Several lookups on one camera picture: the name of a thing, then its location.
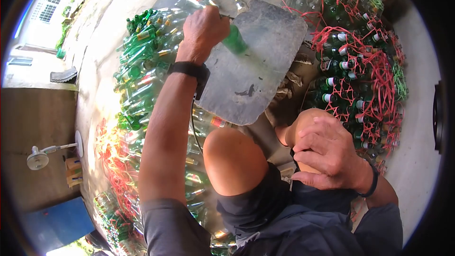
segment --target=man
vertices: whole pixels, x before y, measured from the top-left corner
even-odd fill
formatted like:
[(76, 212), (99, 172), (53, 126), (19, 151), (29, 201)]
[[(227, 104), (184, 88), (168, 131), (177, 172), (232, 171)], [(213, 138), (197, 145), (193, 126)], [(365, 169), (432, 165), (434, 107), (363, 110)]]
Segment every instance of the man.
[[(188, 16), (176, 62), (202, 65), (229, 33), (228, 18), (207, 6)], [(210, 255), (210, 234), (186, 208), (185, 156), (196, 78), (169, 75), (150, 118), (142, 150), (139, 196), (150, 256)], [(394, 255), (403, 242), (398, 198), (384, 177), (358, 157), (348, 131), (325, 111), (302, 112), (276, 129), (300, 171), (292, 191), (253, 140), (220, 128), (204, 144), (217, 210), (236, 236), (235, 255)], [(351, 233), (350, 201), (369, 211)]]

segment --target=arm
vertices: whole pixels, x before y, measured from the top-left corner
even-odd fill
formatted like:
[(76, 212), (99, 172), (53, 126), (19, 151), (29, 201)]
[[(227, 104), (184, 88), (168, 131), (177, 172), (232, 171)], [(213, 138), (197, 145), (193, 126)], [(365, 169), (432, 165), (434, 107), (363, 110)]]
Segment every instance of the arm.
[[(320, 190), (347, 188), (361, 194), (369, 191), (373, 171), (368, 162), (357, 156), (351, 134), (333, 117), (316, 117), (314, 124), (298, 133), (293, 147), (294, 159), (321, 172), (297, 172), (292, 179)], [(373, 195), (366, 198), (368, 208), (398, 205), (398, 197), (389, 182), (378, 177)]]
[[(185, 39), (176, 61), (197, 65), (208, 58), (212, 48), (229, 35), (229, 19), (207, 6), (188, 16), (183, 25)], [(191, 102), (196, 78), (183, 73), (171, 74), (158, 96), (150, 117), (139, 171), (141, 202), (154, 199), (185, 200), (185, 156)]]

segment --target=leg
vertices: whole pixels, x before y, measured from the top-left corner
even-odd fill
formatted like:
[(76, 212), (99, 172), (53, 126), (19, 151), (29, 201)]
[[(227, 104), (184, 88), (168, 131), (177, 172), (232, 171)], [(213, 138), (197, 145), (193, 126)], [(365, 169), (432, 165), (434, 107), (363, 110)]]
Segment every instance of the leg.
[(240, 195), (254, 189), (268, 171), (259, 146), (233, 128), (220, 128), (208, 135), (204, 143), (204, 163), (213, 188), (222, 196)]
[[(293, 148), (300, 138), (298, 132), (303, 128), (314, 124), (314, 117), (323, 115), (332, 116), (321, 109), (308, 109), (301, 112), (291, 126), (275, 128), (279, 141), (282, 144)], [(320, 173), (318, 170), (303, 163), (299, 163), (299, 169), (301, 171)], [(300, 181), (293, 181), (292, 185), (293, 203), (306, 206), (316, 211), (335, 211), (348, 215), (350, 212), (350, 203), (356, 196), (356, 193), (349, 189), (321, 191), (304, 185)]]
[(204, 143), (208, 177), (219, 194), (217, 210), (226, 228), (248, 237), (291, 202), (289, 184), (253, 140), (233, 128), (210, 133)]
[[(300, 139), (298, 135), (299, 131), (314, 124), (314, 117), (320, 117), (324, 115), (332, 117), (332, 115), (326, 111), (316, 108), (311, 108), (301, 112), (297, 119), (292, 123), (292, 125), (275, 128), (278, 140), (283, 145), (287, 145), (290, 148), (293, 148), (296, 142)], [(318, 170), (303, 163), (299, 163), (299, 169), (300, 171), (320, 173)]]

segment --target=green bucket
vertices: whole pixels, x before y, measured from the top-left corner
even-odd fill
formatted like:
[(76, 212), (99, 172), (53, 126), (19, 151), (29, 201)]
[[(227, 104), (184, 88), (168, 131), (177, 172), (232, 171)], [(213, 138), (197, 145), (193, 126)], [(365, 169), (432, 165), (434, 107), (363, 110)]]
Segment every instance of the green bucket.
[(65, 54), (66, 54), (66, 51), (62, 50), (61, 48), (59, 48), (59, 49), (57, 50), (57, 57), (58, 57), (59, 59), (64, 58), (64, 57), (65, 57)]

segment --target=hand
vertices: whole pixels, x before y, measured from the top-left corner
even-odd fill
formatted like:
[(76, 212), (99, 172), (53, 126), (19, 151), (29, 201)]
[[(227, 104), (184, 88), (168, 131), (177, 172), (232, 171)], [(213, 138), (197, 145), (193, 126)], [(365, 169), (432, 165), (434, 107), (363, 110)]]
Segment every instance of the hand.
[(183, 25), (185, 39), (180, 43), (176, 62), (202, 65), (212, 48), (229, 35), (229, 18), (220, 18), (218, 7), (207, 6), (188, 16)]
[(315, 117), (314, 124), (299, 132), (294, 159), (321, 172), (296, 172), (293, 180), (320, 190), (354, 189), (365, 194), (373, 182), (367, 161), (357, 156), (351, 134), (332, 117)]

